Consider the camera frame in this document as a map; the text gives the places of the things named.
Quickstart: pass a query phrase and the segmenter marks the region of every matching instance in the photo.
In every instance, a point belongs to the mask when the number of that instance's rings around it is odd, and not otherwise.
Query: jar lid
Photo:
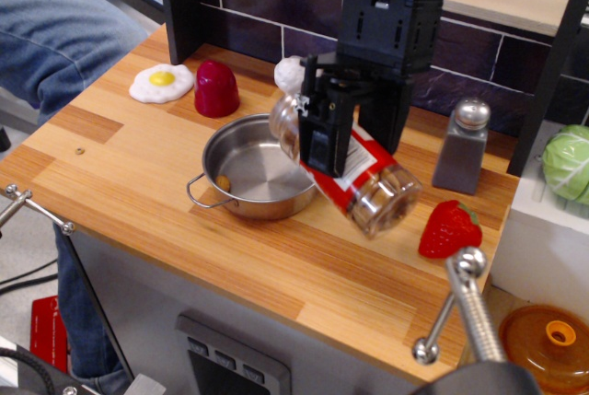
[[[509,360],[529,370],[546,392],[589,394],[589,328],[550,306],[512,312],[499,329]]]

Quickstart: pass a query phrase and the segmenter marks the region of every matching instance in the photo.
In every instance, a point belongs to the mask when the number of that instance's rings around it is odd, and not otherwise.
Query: blue jeans
[[[104,0],[0,0],[0,87],[40,109],[43,124],[145,38]],[[61,232],[57,247],[73,374],[105,395],[123,393],[129,381]]]

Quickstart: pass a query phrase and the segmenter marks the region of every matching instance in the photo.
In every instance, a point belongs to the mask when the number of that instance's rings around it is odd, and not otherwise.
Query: orange lid knob
[[[577,334],[570,324],[555,319],[546,325],[546,334],[552,344],[570,346],[577,340]]]

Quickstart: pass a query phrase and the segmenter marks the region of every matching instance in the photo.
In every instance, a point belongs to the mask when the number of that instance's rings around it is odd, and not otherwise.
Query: black cable
[[[0,347],[0,356],[7,356],[8,358],[22,361],[26,365],[32,367],[43,380],[43,384],[45,385],[47,393],[49,395],[54,395],[55,387],[53,385],[52,378],[49,375],[49,372],[47,372],[42,364],[39,363],[36,359],[21,352],[13,351],[12,349],[6,349],[4,347]]]
[[[40,285],[42,283],[50,282],[51,280],[55,280],[57,278],[57,274],[54,273],[53,275],[47,275],[46,277],[34,278],[32,280],[28,280],[26,282],[14,283],[13,285],[3,287],[0,289],[0,296],[3,294],[8,294],[9,292],[16,291],[17,289],[21,289],[23,287],[29,287],[34,285]]]
[[[28,271],[27,273],[22,273],[21,275],[17,275],[16,277],[8,278],[8,279],[0,282],[0,286],[5,285],[6,283],[14,282],[15,280],[18,280],[19,278],[26,277],[27,275],[31,275],[33,273],[36,273],[36,272],[40,271],[41,269],[45,269],[46,267],[51,266],[52,264],[54,264],[56,262],[57,262],[57,259],[51,260],[49,263],[45,263],[42,266],[38,267],[37,269],[33,269],[32,271]]]

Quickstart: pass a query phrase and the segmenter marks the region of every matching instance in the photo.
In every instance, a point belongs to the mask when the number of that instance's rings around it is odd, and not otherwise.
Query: button
[[[216,357],[217,363],[227,369],[236,370],[236,360],[227,356],[225,354],[221,354],[219,351],[214,351],[214,356]]]
[[[193,340],[192,338],[188,339],[188,343],[190,344],[191,350],[193,352],[196,352],[198,355],[209,356],[209,348],[207,347],[206,344],[202,344],[201,342],[197,342],[196,340]]]
[[[243,365],[243,373],[253,382],[258,384],[264,384],[264,374],[262,374],[259,370],[256,370],[253,367],[249,367],[248,365]]]

